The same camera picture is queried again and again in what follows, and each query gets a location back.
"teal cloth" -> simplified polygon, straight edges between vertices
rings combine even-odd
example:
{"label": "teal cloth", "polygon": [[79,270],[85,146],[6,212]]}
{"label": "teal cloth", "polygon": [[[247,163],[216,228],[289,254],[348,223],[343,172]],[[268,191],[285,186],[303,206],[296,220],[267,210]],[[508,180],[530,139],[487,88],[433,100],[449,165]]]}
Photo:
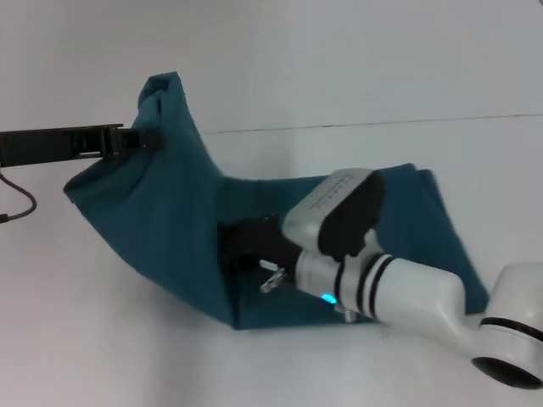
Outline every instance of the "teal cloth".
{"label": "teal cloth", "polygon": [[[259,285],[266,273],[232,281],[217,261],[217,222],[284,215],[322,177],[250,181],[224,176],[205,149],[176,73],[149,78],[137,106],[133,128],[160,128],[165,147],[101,160],[64,188],[111,248],[149,280],[237,329],[342,322],[319,298],[289,285],[263,295]],[[483,311],[487,292],[432,174],[411,164],[380,171],[386,199],[376,231],[383,249],[456,273],[466,287],[466,311]]]}

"gray line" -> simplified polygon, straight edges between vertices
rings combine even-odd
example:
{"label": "gray line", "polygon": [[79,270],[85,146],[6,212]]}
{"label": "gray line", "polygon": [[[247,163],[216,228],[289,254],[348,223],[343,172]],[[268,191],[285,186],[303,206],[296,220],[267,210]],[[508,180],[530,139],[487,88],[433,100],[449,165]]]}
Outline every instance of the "gray line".
{"label": "gray line", "polygon": [[441,121],[460,121],[460,120],[489,120],[489,119],[514,119],[523,117],[543,117],[543,113],[533,114],[505,114],[503,116],[467,116],[450,117],[444,119],[420,119],[420,120],[393,120],[393,121],[373,121],[367,123],[355,123],[350,125],[303,125],[300,127],[272,127],[269,129],[251,129],[251,130],[220,130],[220,131],[202,131],[203,134],[221,134],[221,133],[248,133],[251,131],[285,131],[285,130],[304,130],[304,129],[329,129],[331,127],[357,127],[362,125],[410,125],[414,123],[437,123]]}

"wire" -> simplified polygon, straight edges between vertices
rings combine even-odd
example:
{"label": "wire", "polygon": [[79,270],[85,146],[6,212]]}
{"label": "wire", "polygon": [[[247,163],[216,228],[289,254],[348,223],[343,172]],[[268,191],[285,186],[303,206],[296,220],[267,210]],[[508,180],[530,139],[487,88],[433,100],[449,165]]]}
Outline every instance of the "wire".
{"label": "wire", "polygon": [[21,212],[20,214],[11,215],[11,216],[8,216],[7,214],[0,215],[0,223],[5,223],[5,222],[9,222],[11,220],[24,218],[25,216],[30,215],[32,212],[34,212],[36,210],[37,201],[30,192],[26,191],[25,189],[19,187],[16,184],[13,184],[13,182],[11,182],[8,178],[3,176],[2,172],[0,172],[0,181],[2,181],[5,184],[9,185],[15,191],[18,191],[18,192],[22,193],[23,195],[28,197],[28,199],[30,199],[30,201],[32,202],[32,206],[29,209],[25,210],[24,212]]}

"blue led light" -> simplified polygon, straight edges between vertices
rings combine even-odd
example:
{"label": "blue led light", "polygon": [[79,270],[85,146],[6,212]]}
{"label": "blue led light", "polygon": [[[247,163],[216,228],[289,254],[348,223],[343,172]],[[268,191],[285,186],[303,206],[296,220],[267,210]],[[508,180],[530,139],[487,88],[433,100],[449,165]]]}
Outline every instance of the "blue led light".
{"label": "blue led light", "polygon": [[321,298],[323,300],[325,300],[327,303],[330,303],[330,304],[336,304],[337,303],[336,298],[334,298],[333,295],[330,295],[330,294],[323,294],[321,296]]}

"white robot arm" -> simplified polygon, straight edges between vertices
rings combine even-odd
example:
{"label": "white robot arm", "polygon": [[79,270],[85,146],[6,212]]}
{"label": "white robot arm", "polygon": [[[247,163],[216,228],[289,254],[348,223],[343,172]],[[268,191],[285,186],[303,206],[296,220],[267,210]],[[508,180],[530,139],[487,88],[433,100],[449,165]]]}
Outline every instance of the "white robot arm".
{"label": "white robot arm", "polygon": [[360,314],[431,337],[499,382],[543,388],[543,264],[506,267],[474,329],[457,275],[379,247],[372,228],[383,200],[377,171],[335,171],[288,212],[280,231],[277,218],[249,220],[227,246],[233,258],[243,253],[244,261],[273,271],[264,293],[290,281],[336,304],[347,321]]}

